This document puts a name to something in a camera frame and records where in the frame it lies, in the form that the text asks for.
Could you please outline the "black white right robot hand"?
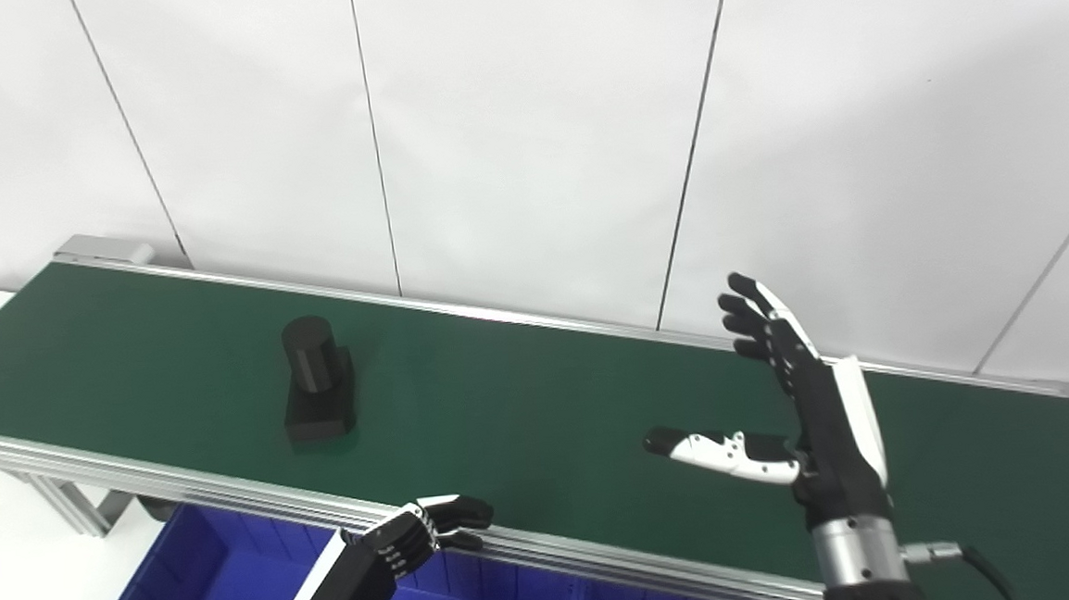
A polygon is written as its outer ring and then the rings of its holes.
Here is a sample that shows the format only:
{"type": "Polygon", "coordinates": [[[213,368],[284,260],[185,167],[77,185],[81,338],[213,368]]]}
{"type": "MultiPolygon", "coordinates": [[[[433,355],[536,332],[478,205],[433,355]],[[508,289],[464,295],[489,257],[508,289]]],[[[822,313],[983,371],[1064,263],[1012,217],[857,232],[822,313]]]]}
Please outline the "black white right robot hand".
{"type": "Polygon", "coordinates": [[[732,272],[727,287],[717,303],[733,350],[771,368],[797,416],[797,441],[653,427],[644,450],[741,481],[788,486],[810,529],[852,517],[890,519],[887,456],[858,361],[823,359],[766,284],[732,272]]]}

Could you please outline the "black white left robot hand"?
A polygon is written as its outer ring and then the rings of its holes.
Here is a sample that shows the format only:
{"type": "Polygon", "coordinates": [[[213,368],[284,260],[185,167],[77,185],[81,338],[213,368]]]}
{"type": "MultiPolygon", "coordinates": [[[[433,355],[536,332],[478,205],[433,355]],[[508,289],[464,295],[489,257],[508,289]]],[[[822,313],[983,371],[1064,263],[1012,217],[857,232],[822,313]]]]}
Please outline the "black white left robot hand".
{"type": "Polygon", "coordinates": [[[483,547],[494,508],[465,494],[412,501],[359,536],[336,529],[293,600],[392,600],[400,580],[445,549],[483,547]]]}

